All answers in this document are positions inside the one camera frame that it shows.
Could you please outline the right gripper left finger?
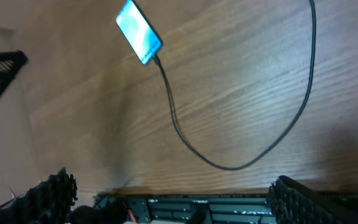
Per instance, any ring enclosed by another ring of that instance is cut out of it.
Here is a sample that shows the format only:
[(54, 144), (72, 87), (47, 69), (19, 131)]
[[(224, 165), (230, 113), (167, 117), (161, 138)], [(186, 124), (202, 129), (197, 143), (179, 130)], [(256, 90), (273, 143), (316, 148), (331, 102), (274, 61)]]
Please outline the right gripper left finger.
[(73, 175), (62, 168), (26, 193), (0, 205), (0, 224), (66, 223), (77, 198)]

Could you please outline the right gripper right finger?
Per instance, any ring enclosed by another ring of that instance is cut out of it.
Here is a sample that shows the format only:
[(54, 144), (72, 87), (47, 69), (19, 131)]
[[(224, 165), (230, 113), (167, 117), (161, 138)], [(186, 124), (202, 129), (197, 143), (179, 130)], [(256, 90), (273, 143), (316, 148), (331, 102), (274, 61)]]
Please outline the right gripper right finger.
[(358, 194), (314, 191), (285, 175), (269, 187), (267, 204), (277, 223), (358, 224)]

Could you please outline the Samsung Galaxy smartphone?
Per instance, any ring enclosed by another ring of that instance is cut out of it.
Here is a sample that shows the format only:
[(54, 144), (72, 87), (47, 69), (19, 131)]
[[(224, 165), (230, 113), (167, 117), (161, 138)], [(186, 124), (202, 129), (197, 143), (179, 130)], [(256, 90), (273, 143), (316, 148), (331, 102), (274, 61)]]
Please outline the Samsung Galaxy smartphone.
[(124, 3), (116, 24), (143, 65), (147, 65), (163, 46), (160, 36), (133, 0)]

